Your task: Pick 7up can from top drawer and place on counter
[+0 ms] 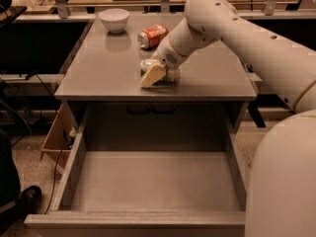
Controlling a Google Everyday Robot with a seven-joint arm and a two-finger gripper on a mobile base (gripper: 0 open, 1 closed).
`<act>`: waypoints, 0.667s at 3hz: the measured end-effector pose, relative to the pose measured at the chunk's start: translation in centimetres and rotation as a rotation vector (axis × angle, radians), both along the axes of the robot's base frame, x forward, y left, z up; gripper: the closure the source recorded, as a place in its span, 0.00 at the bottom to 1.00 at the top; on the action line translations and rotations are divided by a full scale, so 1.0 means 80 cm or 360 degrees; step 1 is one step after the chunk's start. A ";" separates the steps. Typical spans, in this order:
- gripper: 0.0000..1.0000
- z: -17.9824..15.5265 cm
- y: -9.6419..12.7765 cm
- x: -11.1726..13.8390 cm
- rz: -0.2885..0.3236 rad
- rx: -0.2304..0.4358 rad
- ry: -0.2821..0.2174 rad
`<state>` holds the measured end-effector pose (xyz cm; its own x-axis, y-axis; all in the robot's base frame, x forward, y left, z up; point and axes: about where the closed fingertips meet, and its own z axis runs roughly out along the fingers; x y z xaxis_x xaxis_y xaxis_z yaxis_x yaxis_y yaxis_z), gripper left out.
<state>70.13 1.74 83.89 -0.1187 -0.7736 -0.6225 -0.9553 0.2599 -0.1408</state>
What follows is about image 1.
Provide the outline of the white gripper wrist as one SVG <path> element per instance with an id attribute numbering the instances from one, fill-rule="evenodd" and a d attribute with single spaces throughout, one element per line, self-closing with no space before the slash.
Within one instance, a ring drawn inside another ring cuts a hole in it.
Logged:
<path id="1" fill-rule="evenodd" d="M 167 40 L 160 42 L 152 54 L 152 58 L 158 60 L 162 64 L 153 64 L 142 76 L 141 86 L 143 88 L 149 88 L 162 79 L 167 74 L 166 66 L 168 68 L 178 68 L 187 60 L 185 56 L 178 54 Z"/>

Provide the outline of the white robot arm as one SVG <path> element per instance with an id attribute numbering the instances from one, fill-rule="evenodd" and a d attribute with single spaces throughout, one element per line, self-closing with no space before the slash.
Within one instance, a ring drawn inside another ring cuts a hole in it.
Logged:
<path id="1" fill-rule="evenodd" d="M 151 87 L 194 51 L 225 43 L 295 112 L 259 144 L 245 237 L 316 237 L 316 52 L 240 18 L 225 0 L 187 0 L 141 84 Z"/>

